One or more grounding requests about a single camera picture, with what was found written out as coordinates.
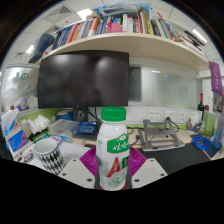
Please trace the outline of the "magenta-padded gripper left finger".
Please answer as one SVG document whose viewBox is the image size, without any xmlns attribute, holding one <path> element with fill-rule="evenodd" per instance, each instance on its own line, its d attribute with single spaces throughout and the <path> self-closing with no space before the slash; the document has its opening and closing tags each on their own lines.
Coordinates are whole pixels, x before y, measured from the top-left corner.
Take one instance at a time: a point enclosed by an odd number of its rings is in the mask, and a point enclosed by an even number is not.
<svg viewBox="0 0 224 224">
<path fill-rule="evenodd" d="M 59 176 L 78 186 L 94 189 L 98 174 L 95 149 L 88 150 L 80 158 L 72 158 Z"/>
</svg>

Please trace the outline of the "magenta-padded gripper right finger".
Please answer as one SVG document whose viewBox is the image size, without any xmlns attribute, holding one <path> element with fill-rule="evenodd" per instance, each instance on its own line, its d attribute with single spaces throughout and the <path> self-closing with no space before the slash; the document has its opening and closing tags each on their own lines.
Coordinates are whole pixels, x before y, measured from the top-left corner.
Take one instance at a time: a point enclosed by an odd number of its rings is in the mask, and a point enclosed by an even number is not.
<svg viewBox="0 0 224 224">
<path fill-rule="evenodd" d="M 134 148 L 130 148 L 128 171 L 132 189 L 141 188 L 167 176 L 155 158 L 147 159 Z"/>
</svg>

